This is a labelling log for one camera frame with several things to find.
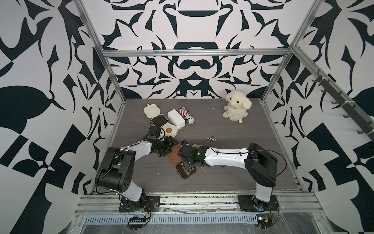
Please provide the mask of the brown nail clipper case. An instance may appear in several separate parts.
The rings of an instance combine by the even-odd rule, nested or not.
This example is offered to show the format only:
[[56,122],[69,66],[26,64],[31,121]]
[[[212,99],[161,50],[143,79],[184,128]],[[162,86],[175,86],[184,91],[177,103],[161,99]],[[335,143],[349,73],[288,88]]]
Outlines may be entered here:
[[181,177],[182,180],[187,180],[192,177],[197,172],[197,168],[195,166],[189,166],[185,163],[187,161],[180,156],[178,156],[178,152],[181,149],[180,145],[174,146],[171,149],[171,152],[167,155],[170,162],[174,165],[174,168],[177,174]]

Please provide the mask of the cream nail clipper case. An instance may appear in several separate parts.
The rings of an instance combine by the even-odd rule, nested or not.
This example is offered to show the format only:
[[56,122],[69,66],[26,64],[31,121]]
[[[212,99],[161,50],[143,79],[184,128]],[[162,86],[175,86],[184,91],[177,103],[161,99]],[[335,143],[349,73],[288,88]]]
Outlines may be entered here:
[[173,124],[166,123],[165,125],[162,126],[162,128],[165,131],[165,136],[167,137],[171,136],[175,138],[176,135],[178,134],[178,127]]

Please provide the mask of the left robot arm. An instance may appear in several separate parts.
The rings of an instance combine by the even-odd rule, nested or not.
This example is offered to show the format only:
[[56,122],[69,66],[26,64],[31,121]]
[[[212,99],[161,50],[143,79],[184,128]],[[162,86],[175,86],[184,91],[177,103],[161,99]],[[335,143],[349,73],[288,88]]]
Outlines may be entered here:
[[176,145],[177,141],[160,127],[150,126],[148,133],[136,143],[108,148],[95,176],[95,188],[116,192],[123,199],[144,206],[145,191],[132,181],[135,162],[152,153],[164,157]]

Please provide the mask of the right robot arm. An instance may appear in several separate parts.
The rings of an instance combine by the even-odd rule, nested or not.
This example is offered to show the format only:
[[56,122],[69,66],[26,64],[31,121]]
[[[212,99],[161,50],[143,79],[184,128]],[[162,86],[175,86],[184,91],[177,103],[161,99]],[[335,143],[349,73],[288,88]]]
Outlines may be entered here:
[[245,169],[256,182],[254,202],[268,205],[276,186],[278,159],[259,144],[251,143],[242,149],[219,149],[212,146],[190,145],[181,142],[177,155],[183,164],[192,167],[229,166]]

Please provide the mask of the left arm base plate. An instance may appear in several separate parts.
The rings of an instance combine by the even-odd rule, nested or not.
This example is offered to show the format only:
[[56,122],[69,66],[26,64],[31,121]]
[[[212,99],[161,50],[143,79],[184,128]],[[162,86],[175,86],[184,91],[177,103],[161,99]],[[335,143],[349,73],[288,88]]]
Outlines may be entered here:
[[138,202],[120,197],[120,213],[130,213],[135,211],[153,212],[160,207],[160,196],[142,196]]

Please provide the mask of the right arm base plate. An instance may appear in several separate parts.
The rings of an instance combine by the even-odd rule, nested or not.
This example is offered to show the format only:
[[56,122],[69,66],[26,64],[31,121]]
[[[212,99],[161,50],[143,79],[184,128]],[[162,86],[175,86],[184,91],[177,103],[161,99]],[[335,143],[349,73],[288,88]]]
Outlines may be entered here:
[[275,195],[271,195],[269,202],[258,200],[255,195],[239,195],[238,204],[241,211],[263,213],[279,209],[279,203]]

